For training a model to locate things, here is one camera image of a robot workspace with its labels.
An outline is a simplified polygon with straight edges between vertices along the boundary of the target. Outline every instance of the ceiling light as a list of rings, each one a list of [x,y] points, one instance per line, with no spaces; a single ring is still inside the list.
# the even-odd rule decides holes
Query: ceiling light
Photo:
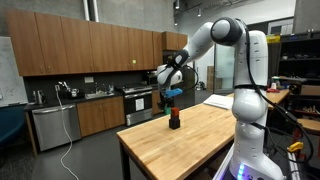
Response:
[[[201,16],[201,8],[198,9],[198,17]]]
[[[176,0],[176,9],[179,9],[180,8],[180,2],[179,0]]]

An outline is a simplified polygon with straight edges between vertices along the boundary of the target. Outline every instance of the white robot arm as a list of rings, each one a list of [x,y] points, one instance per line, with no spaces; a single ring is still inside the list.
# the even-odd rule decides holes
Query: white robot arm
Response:
[[[237,124],[230,172],[237,179],[282,180],[283,175],[279,166],[262,151],[264,130],[252,125],[252,123],[263,127],[266,125],[268,106],[256,93],[258,87],[263,95],[266,94],[268,47],[264,33],[249,32],[241,20],[231,18],[205,23],[186,47],[175,54],[169,64],[158,67],[159,89],[163,95],[162,104],[166,104],[167,99],[181,93],[170,90],[171,85],[179,83],[182,79],[181,73],[176,74],[179,69],[203,56],[214,42],[235,47],[235,92],[232,112]]]

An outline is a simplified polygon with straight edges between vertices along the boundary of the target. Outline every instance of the stainless steel dishwasher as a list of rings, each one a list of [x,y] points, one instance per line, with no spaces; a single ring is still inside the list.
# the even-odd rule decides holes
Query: stainless steel dishwasher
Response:
[[[32,111],[41,151],[70,142],[63,121],[71,140],[81,139],[76,105],[63,105],[62,109],[57,106]]]

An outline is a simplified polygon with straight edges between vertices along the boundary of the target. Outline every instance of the lower cabinet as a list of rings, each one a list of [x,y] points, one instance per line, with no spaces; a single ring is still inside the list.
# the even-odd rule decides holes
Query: lower cabinet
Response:
[[[88,136],[125,123],[123,97],[78,103],[81,136]]]
[[[158,107],[158,102],[161,100],[159,93],[159,90],[152,91],[152,114],[159,114],[163,112],[163,110]]]

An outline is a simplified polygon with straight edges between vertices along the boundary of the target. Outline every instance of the white paper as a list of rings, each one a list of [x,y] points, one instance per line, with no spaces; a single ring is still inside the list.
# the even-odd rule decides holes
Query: white paper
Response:
[[[136,111],[144,109],[144,101],[143,98],[136,99]]]
[[[217,94],[211,95],[208,99],[203,101],[204,104],[221,107],[224,109],[231,109],[233,104],[233,97],[221,96]]]

